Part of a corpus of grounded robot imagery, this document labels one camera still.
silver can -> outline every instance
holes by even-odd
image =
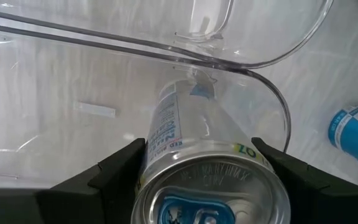
[[[137,190],[133,224],[290,222],[283,184],[208,76],[161,91]]]

pull tab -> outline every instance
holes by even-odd
[[[164,197],[158,224],[234,224],[232,210],[225,203],[192,200],[167,195]]]

can rim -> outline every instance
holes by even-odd
[[[131,223],[134,222],[134,214],[140,215],[139,211],[143,210],[146,203],[146,198],[152,190],[153,183],[156,183],[156,181],[159,180],[159,178],[163,177],[165,174],[168,174],[170,171],[175,170],[180,165],[188,164],[189,162],[196,162],[196,161],[205,161],[207,159],[229,159],[233,161],[247,161],[251,162],[250,164],[252,167],[257,168],[259,171],[263,173],[265,176],[265,179],[267,180],[268,187],[270,188],[271,192],[273,192],[272,189],[277,189],[278,193],[272,193],[272,196],[274,197],[273,201],[273,207],[277,205],[277,197],[280,196],[282,203],[284,204],[284,207],[280,209],[282,211],[280,214],[276,214],[276,223],[289,223],[290,217],[291,217],[291,207],[290,207],[290,199],[287,193],[287,190],[285,189],[283,183],[281,180],[275,175],[274,170],[270,170],[268,167],[263,166],[262,164],[259,164],[256,161],[253,161],[252,159],[249,159],[247,157],[238,155],[233,152],[226,152],[225,154],[221,154],[219,152],[207,152],[207,153],[199,153],[199,154],[193,154],[191,157],[183,158],[178,162],[174,162],[167,166],[166,168],[160,170],[155,175],[152,176],[149,180],[143,183],[142,188],[139,190],[137,194],[137,198],[134,202],[134,207],[132,209],[132,215],[131,215]],[[142,212],[143,220],[146,220],[146,217],[144,217],[144,213]]]

blue pull tab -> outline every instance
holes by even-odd
[[[232,210],[217,201],[192,200],[167,195],[164,197],[158,224],[234,224]]]

clear plastic container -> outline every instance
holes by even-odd
[[[145,138],[160,90],[197,73],[246,135],[288,146],[288,107],[258,74],[112,49],[0,32],[0,187],[51,187]]]
[[[276,63],[304,45],[332,3],[333,0],[0,0],[0,12],[113,34],[109,37],[112,39],[127,37],[130,42],[231,67],[258,68]]]

